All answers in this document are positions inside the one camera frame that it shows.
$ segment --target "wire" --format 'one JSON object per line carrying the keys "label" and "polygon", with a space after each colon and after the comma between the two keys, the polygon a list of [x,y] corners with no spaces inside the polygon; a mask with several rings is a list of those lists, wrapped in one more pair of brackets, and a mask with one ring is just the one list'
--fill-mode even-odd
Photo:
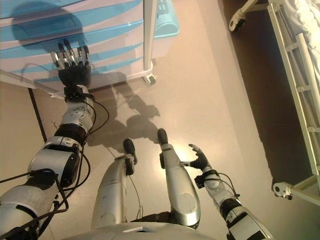
{"label": "wire", "polygon": [[228,182],[226,182],[225,180],[222,180],[222,179],[220,179],[220,178],[206,178],[206,179],[204,179],[205,182],[206,182],[206,181],[209,181],[209,180],[220,181],[220,182],[226,184],[226,185],[232,190],[233,195],[234,195],[236,198],[238,198],[238,197],[240,196],[239,194],[236,193],[236,190],[235,190]]}
{"label": "wire", "polygon": [[47,212],[41,216],[38,216],[38,217],[35,217],[34,219],[32,219],[31,221],[25,223],[24,225],[22,226],[19,226],[19,227],[16,227],[2,235],[0,235],[0,240],[2,239],[6,239],[6,238],[9,238],[10,236],[22,231],[23,229],[27,228],[27,227],[31,227],[33,225],[37,225],[37,222],[46,218],[46,217],[49,217],[51,215],[54,215],[54,214],[58,214],[58,213],[63,213],[63,212],[66,212],[68,209],[69,209],[69,204],[68,204],[68,200],[67,200],[67,197],[65,195],[65,192],[63,191],[60,183],[59,183],[59,180],[58,180],[58,177],[56,175],[56,173],[50,169],[50,168],[43,168],[43,169],[38,169],[38,170],[34,170],[34,171],[30,171],[30,172],[26,172],[24,174],[20,174],[20,175],[17,175],[17,176],[14,176],[14,177],[10,177],[10,178],[7,178],[7,179],[4,179],[4,180],[1,180],[0,181],[0,184],[2,183],[5,183],[5,182],[8,182],[8,181],[11,181],[11,180],[14,180],[14,179],[18,179],[18,178],[21,178],[23,176],[27,176],[27,175],[30,175],[30,174],[35,174],[37,172],[50,172],[52,173],[52,176],[54,177],[54,180],[55,180],[55,183],[57,185],[57,188],[62,196],[62,202],[61,203],[64,203],[65,204],[65,209],[53,209],[53,211],[51,212]]}
{"label": "wire", "polygon": [[220,174],[220,175],[223,175],[223,176],[227,177],[229,179],[229,182],[230,182],[231,186],[232,186],[232,189],[234,190],[234,192],[236,192],[234,184],[232,183],[231,178],[227,174],[225,174],[223,172],[218,172],[217,174]]}
{"label": "wire", "polygon": [[[106,111],[106,113],[107,113],[107,118],[106,118],[106,120],[102,123],[102,125],[100,125],[98,128],[96,128],[94,131],[91,131],[92,128],[94,127],[95,123],[96,123],[96,120],[97,120],[97,112],[96,112],[96,110],[94,109],[94,107],[93,107],[91,104],[89,104],[89,103],[87,103],[87,102],[85,102],[85,101],[83,101],[83,100],[79,100],[79,101],[82,102],[82,103],[85,103],[85,104],[88,105],[90,108],[92,108],[93,113],[94,113],[94,118],[93,118],[92,126],[91,126],[91,128],[88,130],[88,134],[87,134],[87,135],[85,136],[85,138],[84,138],[84,140],[86,140],[86,138],[87,138],[90,134],[92,134],[92,133],[96,132],[97,130],[101,129],[101,128],[108,122],[108,120],[109,120],[109,118],[110,118],[110,113],[109,113],[109,111],[108,111],[101,103],[99,103],[99,102],[97,102],[97,101],[94,101],[96,104],[100,105],[100,106]],[[37,173],[37,172],[50,172],[50,173],[52,173],[52,175],[54,176],[54,180],[55,180],[56,185],[57,185],[57,187],[58,187],[59,193],[60,193],[61,196],[62,196],[62,201],[61,201],[60,203],[59,203],[58,201],[54,201],[54,208],[53,208],[53,210],[52,210],[51,212],[45,213],[45,214],[43,214],[43,215],[41,215],[41,216],[39,216],[39,217],[35,217],[33,220],[25,223],[24,225],[22,225],[22,226],[20,226],[20,227],[16,227],[16,228],[8,231],[7,233],[4,233],[3,235],[0,235],[0,240],[9,238],[10,236],[12,236],[12,235],[14,235],[14,234],[22,231],[23,229],[25,229],[25,228],[27,228],[27,227],[32,227],[32,226],[34,226],[34,225],[37,226],[37,225],[39,224],[38,222],[39,222],[40,220],[46,218],[46,220],[44,220],[43,224],[41,225],[41,228],[39,229],[39,234],[38,234],[38,236],[40,237],[41,234],[45,231],[45,229],[46,229],[47,226],[49,225],[50,221],[52,220],[52,218],[53,218],[53,216],[54,216],[55,214],[66,212],[66,211],[69,209],[69,203],[68,203],[68,200],[67,200],[67,199],[68,199],[68,198],[71,196],[71,194],[76,190],[76,188],[80,187],[81,185],[83,185],[83,184],[87,181],[87,179],[89,178],[90,172],[91,172],[90,161],[88,160],[87,156],[84,154],[84,145],[85,145],[85,144],[83,144],[82,150],[80,151],[80,153],[81,153],[80,164],[79,164],[79,169],[78,169],[77,180],[76,180],[76,183],[75,183],[74,187],[62,189],[56,173],[55,173],[52,169],[50,169],[50,168],[38,169],[38,170],[31,171],[31,172],[26,172],[26,173],[24,173],[24,174],[20,174],[20,175],[14,176],[14,177],[10,177],[10,178],[4,179],[4,180],[0,180],[0,184],[2,184],[2,183],[5,183],[5,182],[8,182],[8,181],[17,179],[17,178],[21,178],[21,177],[23,177],[23,176],[27,176],[27,175],[30,175],[30,174],[35,174],[35,173]],[[87,172],[87,175],[86,175],[86,177],[84,178],[84,180],[83,180],[81,183],[79,183],[80,177],[81,177],[81,169],[82,169],[83,158],[85,159],[85,161],[86,161],[86,163],[87,163],[88,172]],[[132,179],[131,179],[131,181],[132,181],[132,184],[133,184],[133,186],[134,186],[134,189],[135,189],[135,191],[136,191],[136,194],[137,194],[138,200],[139,200],[139,210],[138,210],[138,214],[140,213],[140,216],[141,216],[141,214],[142,214],[142,216],[143,216],[143,206],[140,205],[140,199],[139,199],[138,191],[137,191],[136,186],[135,186],[135,184],[134,184],[134,182],[133,182]],[[67,196],[65,195],[65,191],[70,191]],[[64,208],[64,209],[59,209],[63,204],[65,205],[65,208]]]}
{"label": "wire", "polygon": [[85,136],[85,139],[86,139],[86,138],[91,134],[91,130],[92,130],[92,128],[94,127],[94,125],[95,125],[95,123],[96,123],[96,120],[97,120],[97,112],[96,112],[95,108],[94,108],[92,105],[90,105],[89,103],[87,103],[86,101],[83,101],[83,100],[80,100],[80,99],[79,99],[79,102],[88,105],[90,108],[92,108],[93,113],[94,113],[93,123],[92,123],[92,126],[90,127],[87,135]]}
{"label": "wire", "polygon": [[104,125],[106,125],[106,123],[109,121],[109,118],[110,118],[110,113],[109,113],[108,109],[105,106],[103,106],[100,102],[97,102],[97,101],[94,101],[94,103],[100,105],[105,110],[105,112],[108,114],[108,117],[106,118],[106,120],[99,127],[97,127],[95,130],[91,131],[90,134],[93,134],[94,132],[96,132],[99,129],[101,129]]}
{"label": "wire", "polygon": [[132,185],[133,185],[133,187],[134,187],[136,196],[137,196],[137,198],[138,198],[138,203],[139,203],[139,210],[138,210],[138,212],[136,213],[136,218],[135,218],[135,219],[137,220],[138,217],[139,217],[139,219],[141,219],[141,218],[143,217],[143,215],[144,215],[144,207],[143,207],[143,206],[141,205],[141,203],[140,203],[140,197],[139,197],[138,190],[137,190],[137,188],[136,188],[136,185],[135,185],[134,181],[132,180],[131,176],[129,176],[129,178],[130,178],[130,180],[131,180],[131,182],[132,182]]}

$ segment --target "white bedsheet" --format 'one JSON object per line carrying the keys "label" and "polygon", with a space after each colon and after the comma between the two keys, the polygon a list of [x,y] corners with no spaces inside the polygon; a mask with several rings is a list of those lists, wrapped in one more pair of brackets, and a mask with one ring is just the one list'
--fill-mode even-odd
{"label": "white bedsheet", "polygon": [[320,0],[283,0],[295,35],[303,33],[320,87]]}

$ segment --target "bed frame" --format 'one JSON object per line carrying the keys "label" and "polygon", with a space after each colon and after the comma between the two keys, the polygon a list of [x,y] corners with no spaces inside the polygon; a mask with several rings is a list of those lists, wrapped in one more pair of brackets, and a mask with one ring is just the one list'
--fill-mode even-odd
{"label": "bed frame", "polygon": [[248,0],[238,9],[229,22],[229,30],[237,31],[246,20],[246,13],[267,10],[283,60],[291,93],[298,114],[305,142],[312,176],[291,185],[277,182],[272,186],[277,197],[292,199],[300,197],[320,206],[320,195],[307,189],[317,185],[320,190],[320,86],[316,79],[304,34],[294,35],[280,0],[269,0],[266,4],[257,4],[258,0]]}

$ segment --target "dark floor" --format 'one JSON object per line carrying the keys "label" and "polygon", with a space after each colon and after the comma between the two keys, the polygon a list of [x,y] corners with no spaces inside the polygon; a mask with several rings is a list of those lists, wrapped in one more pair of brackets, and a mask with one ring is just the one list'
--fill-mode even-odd
{"label": "dark floor", "polygon": [[[245,2],[224,0],[226,20]],[[231,36],[273,181],[296,184],[312,173],[268,12],[248,13]]]}

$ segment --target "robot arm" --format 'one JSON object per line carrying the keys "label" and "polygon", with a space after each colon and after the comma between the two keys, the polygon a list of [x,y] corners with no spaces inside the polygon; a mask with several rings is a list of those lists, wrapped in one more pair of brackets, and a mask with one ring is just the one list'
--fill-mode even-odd
{"label": "robot arm", "polygon": [[231,193],[225,188],[217,171],[213,170],[209,161],[200,148],[190,144],[198,156],[192,162],[182,162],[181,165],[189,166],[202,171],[202,175],[195,178],[198,188],[207,190],[213,199],[214,205],[220,212],[229,229],[228,240],[264,240],[273,239],[267,228],[237,199],[236,193]]}
{"label": "robot arm", "polygon": [[[58,56],[52,52],[51,55],[66,86],[67,111],[54,136],[47,140],[29,164],[28,172],[31,173],[25,184],[11,188],[0,197],[0,239],[37,239],[45,217],[54,214],[49,213],[53,203],[54,209],[63,203],[68,208],[66,201],[58,204],[55,199],[59,192],[65,199],[62,188],[75,182],[81,147],[94,124],[94,109],[87,88],[91,70],[88,47],[78,48],[80,61],[76,63],[70,44],[67,41],[64,44],[67,52],[60,44],[62,53]],[[27,227],[19,228],[28,222]]]}

